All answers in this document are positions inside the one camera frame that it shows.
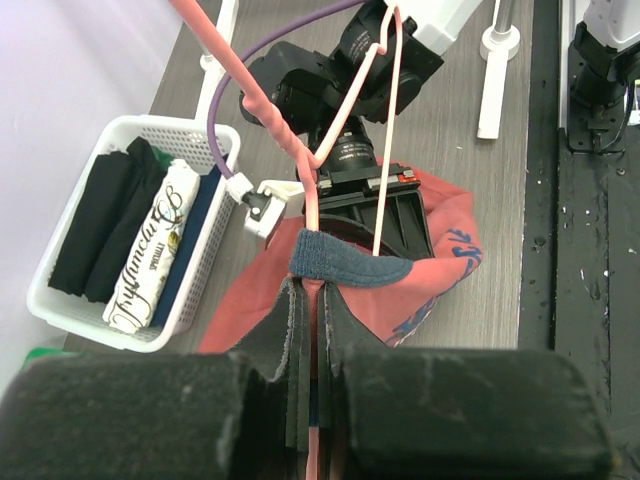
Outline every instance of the gray wood surface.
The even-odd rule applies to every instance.
[[[277,27],[333,1],[240,0],[233,47],[242,52]],[[219,0],[202,3],[215,19]],[[520,52],[509,63],[500,139],[483,142],[476,139],[476,129],[486,64],[478,47],[482,32],[491,23],[493,4],[486,0],[475,12],[445,54],[445,65],[396,121],[392,158],[473,192],[485,250],[480,268],[440,299],[407,345],[509,348],[517,343],[533,2],[516,2],[514,24],[520,29],[522,42]],[[351,16],[352,12],[336,15],[287,39],[329,53]],[[197,42],[183,27],[152,113],[193,116],[202,82],[199,56]],[[293,162],[262,128],[242,119],[237,98],[238,89],[231,85],[218,121],[240,133],[242,171],[255,184],[265,178],[292,179]],[[367,128],[381,152],[385,127]],[[258,252],[255,239],[242,231],[243,216],[243,210],[236,208],[194,326],[174,337],[165,351],[188,352],[197,348],[224,292]],[[75,351],[106,350],[72,336],[66,347]]]

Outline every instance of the white wall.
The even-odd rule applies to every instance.
[[[103,127],[148,112],[179,27],[159,0],[0,6],[0,394],[32,348],[61,345],[29,282]]]

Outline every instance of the black cable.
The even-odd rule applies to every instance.
[[[633,110],[633,97],[635,94],[635,82],[633,81],[629,81],[627,79],[626,81],[626,87],[627,87],[627,104],[625,106],[625,111],[624,111],[624,118],[622,119],[622,122],[620,123],[620,126],[618,127],[618,131],[616,132],[616,136],[613,138],[613,140],[611,140],[609,143],[607,143],[604,147],[600,148],[599,150],[597,150],[595,153],[597,155],[603,155],[603,154],[611,154],[613,152],[607,152],[607,150],[613,146],[615,146],[621,139],[622,139],[622,134],[624,133],[624,131],[626,130],[626,128],[629,126],[629,119],[631,118],[631,111]]]

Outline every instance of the green object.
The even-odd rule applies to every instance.
[[[167,152],[160,150],[158,147],[154,147],[151,145],[151,150],[153,150],[153,155],[156,157],[156,160],[162,165],[162,168],[165,170],[169,170],[169,165],[173,162],[173,155],[168,154]]]
[[[28,365],[36,358],[47,357],[51,355],[72,355],[73,352],[65,352],[63,350],[58,350],[56,348],[34,348],[31,350],[27,358],[24,360],[24,365]]]

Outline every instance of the plastic basket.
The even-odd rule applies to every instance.
[[[240,136],[225,125],[217,126],[216,132],[220,149],[228,155],[227,164],[235,169]],[[36,317],[75,335],[117,349],[154,352],[162,348],[172,335],[187,330],[193,323],[234,205],[233,199],[225,191],[224,178],[218,183],[182,284],[163,327],[141,329],[133,335],[120,332],[102,320],[104,305],[89,303],[85,297],[67,295],[47,285],[96,156],[125,150],[137,136],[146,138],[152,145],[177,158],[183,158],[199,174],[208,173],[214,164],[202,122],[152,115],[124,116],[113,120],[102,132],[53,232],[29,288],[27,305]]]

